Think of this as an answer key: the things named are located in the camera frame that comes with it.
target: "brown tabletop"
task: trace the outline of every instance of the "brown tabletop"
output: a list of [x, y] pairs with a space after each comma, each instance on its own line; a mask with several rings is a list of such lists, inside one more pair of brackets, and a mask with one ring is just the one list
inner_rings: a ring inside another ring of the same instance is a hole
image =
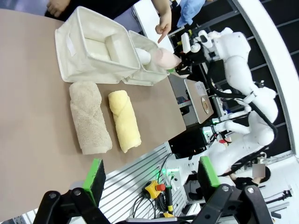
[[[93, 158], [106, 173], [185, 130], [170, 82], [153, 87], [99, 84], [113, 142], [106, 154], [82, 155], [70, 111], [69, 83], [59, 73], [54, 31], [62, 22], [0, 9], [0, 221], [38, 207], [48, 190], [64, 193], [83, 180]], [[120, 150], [108, 94], [126, 90], [142, 144]]]

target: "floor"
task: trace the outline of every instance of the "floor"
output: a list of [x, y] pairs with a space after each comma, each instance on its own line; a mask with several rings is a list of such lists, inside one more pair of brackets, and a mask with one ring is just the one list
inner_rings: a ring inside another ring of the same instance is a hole
[[[10, 9], [35, 15], [44, 15], [47, 10], [49, 0], [0, 0], [0, 8]], [[138, 23], [132, 15], [132, 10], [128, 9], [122, 15], [115, 18], [115, 21], [123, 25], [127, 30], [137, 33], [141, 31]]]

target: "rolled towel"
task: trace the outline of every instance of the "rolled towel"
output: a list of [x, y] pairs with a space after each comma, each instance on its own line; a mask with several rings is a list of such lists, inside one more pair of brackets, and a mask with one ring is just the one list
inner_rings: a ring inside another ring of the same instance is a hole
[[141, 144], [130, 97], [126, 91], [120, 90], [110, 93], [108, 98], [115, 121], [117, 137], [122, 151], [126, 153], [130, 148], [137, 147]]
[[100, 104], [102, 97], [93, 82], [76, 82], [70, 86], [71, 114], [84, 155], [105, 153], [112, 148]]

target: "label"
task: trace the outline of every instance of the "label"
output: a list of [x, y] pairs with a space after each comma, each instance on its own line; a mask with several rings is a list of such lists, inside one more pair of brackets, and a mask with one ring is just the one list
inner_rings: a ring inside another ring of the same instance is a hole
[[205, 85], [203, 82], [199, 81], [199, 82], [196, 82], [195, 83], [195, 88], [197, 90], [197, 93], [199, 96], [205, 96], [207, 95], [207, 92], [206, 92], [206, 88], [205, 88]]
[[71, 41], [70, 34], [68, 34], [66, 37], [66, 46], [70, 51], [71, 56], [73, 57], [76, 54], [76, 50], [74, 48], [73, 42]]

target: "white basket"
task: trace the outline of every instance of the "white basket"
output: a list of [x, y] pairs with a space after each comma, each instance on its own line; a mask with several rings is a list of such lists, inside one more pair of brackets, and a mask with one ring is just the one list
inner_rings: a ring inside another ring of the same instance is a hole
[[55, 31], [55, 42], [65, 82], [115, 84], [140, 69], [126, 29], [85, 7], [77, 7]]
[[[135, 48], [140, 48], [146, 50], [151, 55], [153, 52], [158, 49], [158, 45], [148, 39], [145, 36], [142, 36], [134, 31], [129, 31], [129, 36], [133, 42], [133, 46]], [[153, 85], [161, 80], [165, 79], [169, 73], [159, 67], [156, 66], [153, 62], [150, 62], [147, 65], [142, 65], [138, 71], [136, 71], [133, 75], [125, 78], [123, 82], [125, 84], [132, 84], [132, 85]]]

